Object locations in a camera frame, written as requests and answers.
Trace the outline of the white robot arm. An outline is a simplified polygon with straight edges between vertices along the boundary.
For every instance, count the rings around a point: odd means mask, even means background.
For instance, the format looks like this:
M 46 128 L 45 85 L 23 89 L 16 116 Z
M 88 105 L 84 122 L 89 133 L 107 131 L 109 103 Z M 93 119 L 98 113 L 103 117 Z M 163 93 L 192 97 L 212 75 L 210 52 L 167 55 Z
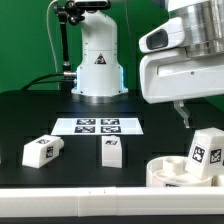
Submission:
M 82 26 L 78 87 L 91 101 L 127 91 L 117 61 L 117 28 L 109 0 L 73 0 Z M 185 121 L 187 99 L 224 93 L 224 0 L 165 0 L 169 19 L 139 40 L 140 88 L 150 104 L 173 102 Z

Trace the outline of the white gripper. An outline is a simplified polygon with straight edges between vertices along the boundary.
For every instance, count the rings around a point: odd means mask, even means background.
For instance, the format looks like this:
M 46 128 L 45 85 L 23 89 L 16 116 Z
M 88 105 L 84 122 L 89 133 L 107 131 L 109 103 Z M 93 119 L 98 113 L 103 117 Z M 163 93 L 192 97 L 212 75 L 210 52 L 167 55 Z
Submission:
M 183 48 L 148 54 L 140 63 L 140 83 L 148 103 L 175 101 L 191 128 L 193 117 L 183 100 L 224 94 L 224 54 L 193 59 Z

